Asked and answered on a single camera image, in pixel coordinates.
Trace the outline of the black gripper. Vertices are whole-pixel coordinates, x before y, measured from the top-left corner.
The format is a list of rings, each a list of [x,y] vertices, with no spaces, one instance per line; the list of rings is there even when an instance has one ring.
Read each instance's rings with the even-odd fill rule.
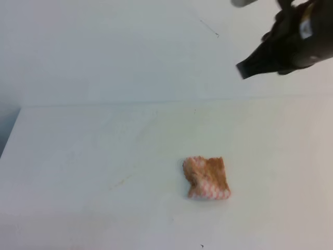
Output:
[[[287,75],[332,58],[332,1],[278,1],[280,11],[262,43],[236,65],[243,79],[264,73]],[[271,51],[277,49],[277,59]]]

